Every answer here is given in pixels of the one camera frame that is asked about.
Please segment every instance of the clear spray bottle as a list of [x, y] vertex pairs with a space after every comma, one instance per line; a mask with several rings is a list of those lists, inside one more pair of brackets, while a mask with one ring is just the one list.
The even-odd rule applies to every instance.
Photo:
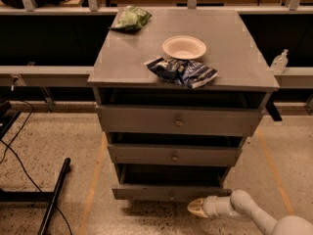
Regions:
[[271, 70], [274, 73], [281, 73], [286, 68], [286, 65], [288, 63], [287, 53], [288, 53], [288, 49], [285, 49], [281, 55], [277, 56], [273, 60], [273, 63], [271, 65]]

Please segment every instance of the floor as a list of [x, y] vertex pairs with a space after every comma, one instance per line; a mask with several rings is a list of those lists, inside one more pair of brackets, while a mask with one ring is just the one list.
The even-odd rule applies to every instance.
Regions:
[[[4, 137], [9, 143], [28, 116], [29, 105]], [[43, 191], [51, 191], [65, 158], [70, 173], [58, 202], [72, 234], [77, 235], [256, 235], [252, 222], [227, 217], [201, 218], [187, 211], [188, 203], [115, 200], [117, 184], [93, 104], [63, 104], [46, 113], [35, 106], [26, 125], [11, 145]], [[279, 219], [288, 214], [313, 222], [313, 117], [301, 106], [278, 106], [282, 122], [265, 116], [231, 169], [224, 187], [243, 189]], [[0, 144], [0, 159], [5, 147]], [[33, 191], [17, 158], [8, 151], [0, 164], [1, 188]], [[1, 204], [0, 234], [37, 234], [45, 212], [42, 204]], [[56, 211], [47, 234], [70, 234]]]

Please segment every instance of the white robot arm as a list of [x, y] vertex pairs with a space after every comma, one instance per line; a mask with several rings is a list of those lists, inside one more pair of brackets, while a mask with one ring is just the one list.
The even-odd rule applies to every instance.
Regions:
[[264, 235], [313, 235], [312, 223], [295, 215], [276, 220], [243, 190], [235, 190], [230, 197], [208, 196], [194, 200], [188, 205], [188, 211], [201, 217], [228, 216], [240, 221], [252, 220]]

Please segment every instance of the green chip bag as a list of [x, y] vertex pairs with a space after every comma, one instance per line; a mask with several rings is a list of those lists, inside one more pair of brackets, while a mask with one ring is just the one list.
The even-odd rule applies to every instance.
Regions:
[[138, 30], [143, 27], [152, 15], [139, 8], [132, 5], [127, 6], [116, 25], [113, 25], [112, 29], [123, 29], [123, 30]]

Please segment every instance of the gray cabinet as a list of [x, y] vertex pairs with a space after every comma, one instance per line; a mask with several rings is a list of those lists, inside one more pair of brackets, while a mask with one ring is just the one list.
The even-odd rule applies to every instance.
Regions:
[[[119, 180], [113, 193], [117, 199], [179, 202], [229, 195], [223, 182], [277, 82], [236, 12], [151, 11], [159, 24], [109, 32], [88, 80]], [[188, 16], [193, 23], [184, 20]], [[173, 31], [182, 34], [192, 25], [197, 28], [188, 34], [209, 45], [202, 61], [219, 67], [219, 76], [198, 89], [165, 82], [143, 66]], [[229, 55], [222, 59], [221, 51]]]

